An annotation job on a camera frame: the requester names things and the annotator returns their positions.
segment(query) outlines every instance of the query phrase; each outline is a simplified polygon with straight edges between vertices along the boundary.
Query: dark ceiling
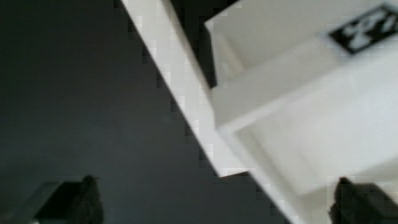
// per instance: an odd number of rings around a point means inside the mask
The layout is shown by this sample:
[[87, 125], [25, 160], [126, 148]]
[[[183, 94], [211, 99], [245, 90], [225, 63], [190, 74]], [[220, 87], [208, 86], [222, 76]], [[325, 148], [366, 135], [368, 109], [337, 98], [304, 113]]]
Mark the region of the dark ceiling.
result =
[[[227, 3], [186, 2], [174, 4], [193, 7], [193, 17]], [[250, 176], [215, 176], [113, 6], [112, 0], [2, 0], [0, 217], [44, 181], [92, 174], [106, 224], [284, 223]], [[202, 19], [190, 16], [192, 40]]]

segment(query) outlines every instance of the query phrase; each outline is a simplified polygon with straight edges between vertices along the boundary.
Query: black logo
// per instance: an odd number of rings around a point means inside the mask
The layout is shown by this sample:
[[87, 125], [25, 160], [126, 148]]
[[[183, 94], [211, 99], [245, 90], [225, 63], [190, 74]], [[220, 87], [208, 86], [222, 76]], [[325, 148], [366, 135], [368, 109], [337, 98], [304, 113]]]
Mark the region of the black logo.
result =
[[350, 53], [357, 54], [398, 32], [398, 12], [389, 5], [378, 6], [328, 34]]

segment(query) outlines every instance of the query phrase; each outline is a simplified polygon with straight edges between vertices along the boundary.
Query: white panel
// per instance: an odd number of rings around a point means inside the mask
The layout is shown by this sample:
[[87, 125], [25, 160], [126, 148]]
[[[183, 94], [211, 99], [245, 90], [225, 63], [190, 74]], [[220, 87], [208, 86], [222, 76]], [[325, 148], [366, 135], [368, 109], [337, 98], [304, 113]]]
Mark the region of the white panel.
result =
[[218, 176], [247, 171], [215, 131], [208, 85], [169, 1], [122, 0]]

